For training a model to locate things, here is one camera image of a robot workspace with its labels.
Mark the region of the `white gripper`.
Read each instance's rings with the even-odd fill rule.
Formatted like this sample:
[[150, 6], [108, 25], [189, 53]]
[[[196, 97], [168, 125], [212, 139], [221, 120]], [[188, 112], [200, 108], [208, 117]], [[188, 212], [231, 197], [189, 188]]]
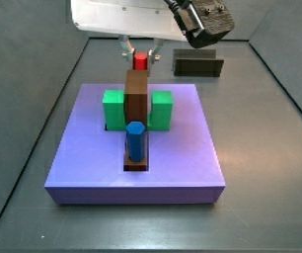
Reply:
[[160, 60], [164, 40], [185, 40], [162, 0], [70, 0], [70, 13], [78, 30], [118, 35], [122, 57], [128, 61], [134, 54], [128, 36], [154, 38], [150, 63]]

